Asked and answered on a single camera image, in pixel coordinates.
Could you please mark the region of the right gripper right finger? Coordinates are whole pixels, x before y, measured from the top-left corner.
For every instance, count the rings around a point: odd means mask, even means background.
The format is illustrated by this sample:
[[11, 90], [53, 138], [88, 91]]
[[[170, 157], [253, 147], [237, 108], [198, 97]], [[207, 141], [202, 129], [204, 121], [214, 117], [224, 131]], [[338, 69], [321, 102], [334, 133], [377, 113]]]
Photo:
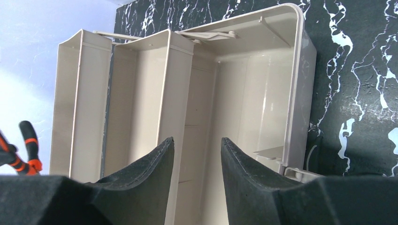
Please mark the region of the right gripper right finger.
[[327, 176], [308, 183], [284, 177], [227, 137], [221, 162], [231, 225], [395, 225], [398, 179]]

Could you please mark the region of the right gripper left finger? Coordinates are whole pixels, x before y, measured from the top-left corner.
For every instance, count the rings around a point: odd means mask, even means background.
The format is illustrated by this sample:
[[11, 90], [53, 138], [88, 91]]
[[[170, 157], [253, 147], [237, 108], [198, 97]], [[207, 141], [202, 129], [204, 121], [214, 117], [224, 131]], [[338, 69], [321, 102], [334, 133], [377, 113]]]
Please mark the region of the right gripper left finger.
[[95, 183], [65, 176], [1, 176], [3, 225], [162, 225], [173, 171], [172, 137]]

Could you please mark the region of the beige plastic tool box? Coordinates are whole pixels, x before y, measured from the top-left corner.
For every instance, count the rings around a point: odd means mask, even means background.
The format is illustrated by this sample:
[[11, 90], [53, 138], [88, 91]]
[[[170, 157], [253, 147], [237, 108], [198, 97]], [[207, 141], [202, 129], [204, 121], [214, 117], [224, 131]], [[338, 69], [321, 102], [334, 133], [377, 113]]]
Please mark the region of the beige plastic tool box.
[[147, 37], [79, 30], [58, 46], [49, 173], [95, 182], [175, 142], [167, 225], [227, 225], [221, 139], [300, 180], [316, 48], [284, 3]]

